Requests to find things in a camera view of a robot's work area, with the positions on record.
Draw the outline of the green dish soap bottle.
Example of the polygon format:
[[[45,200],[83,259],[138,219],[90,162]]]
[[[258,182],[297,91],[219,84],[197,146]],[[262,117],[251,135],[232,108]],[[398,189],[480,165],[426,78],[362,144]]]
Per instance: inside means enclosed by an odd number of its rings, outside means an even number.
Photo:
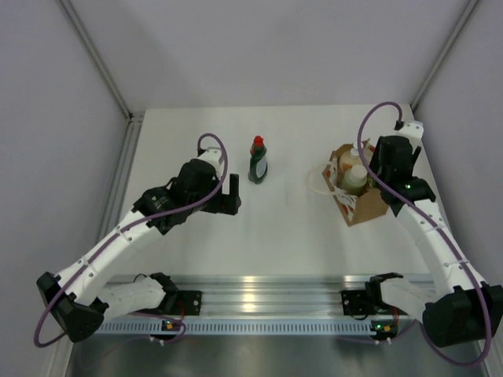
[[[248,169],[248,179],[254,184],[260,184],[264,181],[268,172],[267,148],[264,139],[255,136],[250,148],[250,162]]]

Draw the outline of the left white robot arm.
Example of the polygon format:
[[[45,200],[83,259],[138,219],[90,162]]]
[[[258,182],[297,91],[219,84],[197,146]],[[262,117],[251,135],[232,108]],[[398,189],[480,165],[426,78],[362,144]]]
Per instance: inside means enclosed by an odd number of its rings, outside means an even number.
[[[235,215],[240,207],[239,177],[228,174],[223,150],[209,148],[185,163],[166,185],[146,190],[123,220],[93,249],[59,273],[36,281],[46,306],[72,342],[89,338],[103,323],[130,313],[171,313],[179,289],[164,273],[129,284],[108,282],[154,240],[203,211]]]

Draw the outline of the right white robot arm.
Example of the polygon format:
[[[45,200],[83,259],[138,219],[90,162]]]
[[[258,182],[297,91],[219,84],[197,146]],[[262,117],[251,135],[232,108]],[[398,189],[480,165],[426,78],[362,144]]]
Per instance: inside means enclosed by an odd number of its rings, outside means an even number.
[[[381,198],[421,253],[435,292],[385,273],[366,283],[365,301],[373,311],[395,307],[418,320],[437,347],[492,339],[502,318],[502,287],[488,284],[471,266],[441,219],[429,184],[413,176],[419,154],[405,137],[380,137],[369,168]]]

